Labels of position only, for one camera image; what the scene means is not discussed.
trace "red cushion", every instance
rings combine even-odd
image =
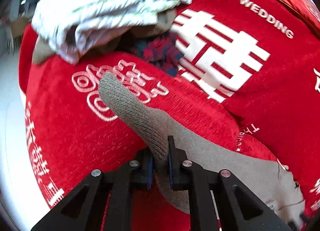
[[[310,0],[279,0],[320,37],[320,12]]]

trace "white cloth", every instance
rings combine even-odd
[[[64,60],[76,64],[93,46],[132,26],[157,23],[157,13],[192,0],[40,0],[33,29]]]

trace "beige cloth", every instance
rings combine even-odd
[[[167,32],[177,16],[175,9],[158,13],[158,23],[155,25],[135,26],[130,29],[136,38],[153,37]]]
[[[117,37],[109,41],[105,45],[97,46],[95,48],[90,49],[84,56],[80,58],[97,56],[97,55],[112,52],[118,46],[119,42],[120,42],[120,37]],[[49,47],[49,44],[40,36],[38,36],[35,49],[32,54],[32,63],[36,65],[40,65],[54,54],[55,52],[51,50],[51,48]]]

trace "plaid fabric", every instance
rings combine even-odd
[[[183,54],[175,47],[177,34],[166,32],[156,37],[138,39],[128,52],[153,64],[171,76],[178,73],[178,61]]]

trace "pile of laundry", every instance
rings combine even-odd
[[[41,64],[56,53],[68,63],[77,64],[83,56],[97,51],[106,53],[115,50],[121,36],[130,30],[130,34],[136,39],[136,45],[127,51],[141,58],[147,55],[149,61],[169,71],[171,66],[164,65],[164,62],[177,67],[176,61],[183,56],[173,49],[176,35],[167,32],[176,17],[174,7],[191,2],[192,0],[40,0],[32,19],[32,27],[39,35],[33,63]],[[149,54],[137,51],[143,45],[142,42],[145,45],[154,42],[148,45]],[[150,53],[150,48],[153,47],[157,49],[154,54]]]

